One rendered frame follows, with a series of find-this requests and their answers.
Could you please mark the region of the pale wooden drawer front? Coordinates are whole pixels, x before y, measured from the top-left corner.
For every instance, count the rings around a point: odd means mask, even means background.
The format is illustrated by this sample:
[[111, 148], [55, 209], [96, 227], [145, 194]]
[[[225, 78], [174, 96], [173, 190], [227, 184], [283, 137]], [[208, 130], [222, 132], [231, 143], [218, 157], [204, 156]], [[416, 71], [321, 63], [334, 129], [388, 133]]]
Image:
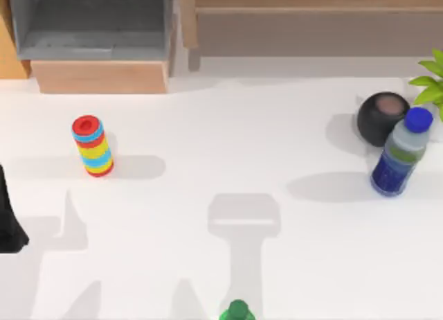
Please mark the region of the pale wooden drawer front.
[[44, 94], [164, 94], [168, 61], [33, 60], [33, 75]]

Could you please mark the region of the wooden open shelf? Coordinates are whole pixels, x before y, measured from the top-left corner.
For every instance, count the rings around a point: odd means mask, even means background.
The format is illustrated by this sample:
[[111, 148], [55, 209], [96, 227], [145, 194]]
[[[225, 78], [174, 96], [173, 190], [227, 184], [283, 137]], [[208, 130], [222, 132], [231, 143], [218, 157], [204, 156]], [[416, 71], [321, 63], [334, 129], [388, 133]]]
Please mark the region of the wooden open shelf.
[[200, 57], [418, 57], [443, 48], [443, 0], [179, 0]]

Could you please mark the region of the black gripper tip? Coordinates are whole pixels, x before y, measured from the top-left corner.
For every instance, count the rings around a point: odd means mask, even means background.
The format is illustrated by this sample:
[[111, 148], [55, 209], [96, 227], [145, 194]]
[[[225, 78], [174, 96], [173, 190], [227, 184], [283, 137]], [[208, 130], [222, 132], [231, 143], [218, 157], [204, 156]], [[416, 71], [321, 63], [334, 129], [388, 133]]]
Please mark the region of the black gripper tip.
[[0, 254], [16, 254], [29, 243], [29, 237], [16, 218], [0, 164]]

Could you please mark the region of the green bottle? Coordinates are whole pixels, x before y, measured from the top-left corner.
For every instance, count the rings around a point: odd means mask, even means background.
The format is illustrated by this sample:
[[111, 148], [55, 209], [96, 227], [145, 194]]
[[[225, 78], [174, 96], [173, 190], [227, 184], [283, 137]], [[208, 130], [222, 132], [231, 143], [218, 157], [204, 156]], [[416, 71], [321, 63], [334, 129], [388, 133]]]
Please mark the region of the green bottle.
[[231, 301], [229, 307], [220, 314], [218, 320], [256, 320], [256, 318], [245, 301], [235, 299]]

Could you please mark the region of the wooden cupboard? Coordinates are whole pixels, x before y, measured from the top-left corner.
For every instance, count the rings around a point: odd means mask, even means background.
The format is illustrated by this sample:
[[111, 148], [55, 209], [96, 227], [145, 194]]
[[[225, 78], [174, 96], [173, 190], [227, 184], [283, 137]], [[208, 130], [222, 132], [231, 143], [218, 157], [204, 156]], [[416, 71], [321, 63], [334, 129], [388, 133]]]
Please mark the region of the wooden cupboard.
[[30, 62], [17, 59], [10, 0], [0, 0], [0, 80], [24, 80], [30, 73]]

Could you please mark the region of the black round plant pot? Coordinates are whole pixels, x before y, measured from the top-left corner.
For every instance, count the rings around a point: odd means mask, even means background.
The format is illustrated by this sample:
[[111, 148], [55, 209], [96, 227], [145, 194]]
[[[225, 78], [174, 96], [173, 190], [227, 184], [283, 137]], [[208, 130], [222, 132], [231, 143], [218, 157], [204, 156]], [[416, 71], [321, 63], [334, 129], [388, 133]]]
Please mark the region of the black round plant pot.
[[394, 126], [404, 118], [410, 104], [401, 95], [382, 91], [371, 95], [359, 107], [356, 126], [362, 139], [381, 148]]

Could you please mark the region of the green plant leaves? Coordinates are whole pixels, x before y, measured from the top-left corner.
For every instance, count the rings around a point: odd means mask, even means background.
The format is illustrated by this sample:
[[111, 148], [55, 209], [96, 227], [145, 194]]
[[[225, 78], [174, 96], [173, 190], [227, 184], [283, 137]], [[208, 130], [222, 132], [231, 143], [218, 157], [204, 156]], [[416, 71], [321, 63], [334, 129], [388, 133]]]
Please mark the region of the green plant leaves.
[[443, 122], [443, 50], [434, 48], [432, 60], [420, 60], [418, 65], [424, 67], [430, 75], [421, 75], [408, 83], [422, 87], [421, 92], [413, 101], [414, 105], [432, 104], [438, 110], [438, 117]]

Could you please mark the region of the stack of coloured rings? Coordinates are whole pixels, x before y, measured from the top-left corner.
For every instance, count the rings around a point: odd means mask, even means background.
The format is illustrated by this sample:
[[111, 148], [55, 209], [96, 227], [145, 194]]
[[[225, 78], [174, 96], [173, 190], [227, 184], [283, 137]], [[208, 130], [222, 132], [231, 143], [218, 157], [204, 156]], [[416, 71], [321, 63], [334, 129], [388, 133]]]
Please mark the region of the stack of coloured rings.
[[85, 170], [93, 177], [110, 173], [114, 159], [102, 121], [94, 115], [82, 115], [74, 120], [71, 131]]

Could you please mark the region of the blue capped clear bottle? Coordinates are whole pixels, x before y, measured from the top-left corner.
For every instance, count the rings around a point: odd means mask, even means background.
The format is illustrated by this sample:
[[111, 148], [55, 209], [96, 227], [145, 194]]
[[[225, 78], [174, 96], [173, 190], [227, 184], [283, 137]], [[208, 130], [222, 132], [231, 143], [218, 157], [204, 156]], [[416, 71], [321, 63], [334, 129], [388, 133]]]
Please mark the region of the blue capped clear bottle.
[[409, 109], [389, 134], [370, 181], [386, 197], [403, 193], [430, 139], [433, 115], [423, 107]]

